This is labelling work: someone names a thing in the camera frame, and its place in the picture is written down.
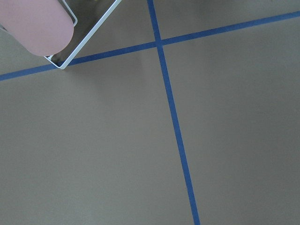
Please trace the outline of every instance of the blue line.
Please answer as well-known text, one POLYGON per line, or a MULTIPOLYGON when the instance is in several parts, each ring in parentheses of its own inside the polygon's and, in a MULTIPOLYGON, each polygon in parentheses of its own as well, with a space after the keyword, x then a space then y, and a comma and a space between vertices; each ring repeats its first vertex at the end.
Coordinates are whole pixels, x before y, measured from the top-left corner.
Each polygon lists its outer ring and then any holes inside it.
POLYGON ((189 198, 189 202, 190 202, 190 206, 191 206, 191 210, 192 210, 194 224, 200 225, 200 219, 199 219, 195 195, 194 195, 194 191, 193 191, 192 180, 191 180, 191 176, 190 176, 189 169, 188 169, 188 161, 187 161, 187 157, 185 154, 183 140, 182 140, 180 126, 179 126, 179 121, 178 121, 178 117, 177 117, 177 113, 176 113, 176 107, 175 107, 175 102, 174 102, 174 98, 173 98, 168 68, 167 68, 167 64, 165 61, 165 54, 164 54, 164 49, 163 49, 163 45, 162 45, 162 40, 161 40, 160 33, 159 33, 158 21, 156 18, 155 8, 154 8, 153 0, 147 0, 147 2, 148 2, 150 17, 151 17, 152 27, 153 27, 153 31, 154 31, 155 42, 157 45, 157 52, 158 52, 158 56, 159 56, 160 66, 161 66, 161 70, 162 70, 162 74, 163 74, 163 78, 164 78, 164 82, 165 82, 165 90, 167 93, 168 103, 169 103, 169 107, 170 107, 170 111, 171 111, 171 117, 172 117, 172 121, 173 121, 177 146, 178 146, 182 170, 183 170, 183 174, 184 174, 184 179, 185 179, 186 186, 187 186, 187 194, 188 194, 188 198, 189 198))
POLYGON ((182 42, 182 41, 187 41, 187 40, 192 40, 196 38, 202 38, 206 36, 211 36, 211 35, 216 35, 216 34, 221 34, 221 33, 226 33, 234 30, 240 30, 248 27, 254 27, 262 24, 267 24, 267 23, 273 23, 281 20, 288 20, 292 18, 300 17, 300 11, 293 12, 293 13, 287 13, 287 14, 282 14, 282 15, 276 15, 276 16, 271 16, 271 17, 266 17, 263 19, 258 19, 258 20, 252 20, 249 22, 241 22, 229 26, 224 26, 224 27, 219 27, 219 28, 214 28, 210 30, 204 30, 196 33, 191 33, 191 34, 186 34, 178 37, 171 37, 162 40, 163 45, 170 45, 174 44, 177 42, 182 42))
MULTIPOLYGON (((108 51, 108 52, 103 52, 103 53, 98 53, 98 54, 94 54, 94 55, 76 58, 76 59, 73 59, 69 65, 76 65, 76 64, 80 64, 80 63, 84 63, 84 62, 90 62, 90 61, 104 59, 104 58, 108 58, 108 57, 112 57, 112 56, 133 53, 133 52, 150 49, 150 48, 155 48, 155 47, 156 47, 155 42, 134 45, 131 47, 126 47, 126 48, 121 48, 121 49, 117 49, 117 50, 113 50, 113 51, 108 51)), ((44 72, 44 71, 52 70, 52 69, 56 69, 56 67, 53 64, 43 65, 43 66, 29 68, 29 69, 23 69, 23 70, 0 75, 0 81, 17 78, 20 76, 36 74, 39 72, 44 72)))

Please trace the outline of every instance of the pink cushion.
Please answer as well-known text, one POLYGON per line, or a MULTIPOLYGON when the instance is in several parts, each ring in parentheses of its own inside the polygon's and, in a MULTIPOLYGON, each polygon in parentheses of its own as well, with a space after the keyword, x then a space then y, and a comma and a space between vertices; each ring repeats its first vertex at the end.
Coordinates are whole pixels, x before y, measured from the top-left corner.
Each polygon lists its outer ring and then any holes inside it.
POLYGON ((57 0, 0 0, 0 24, 29 52, 49 56, 71 41, 71 17, 57 0))

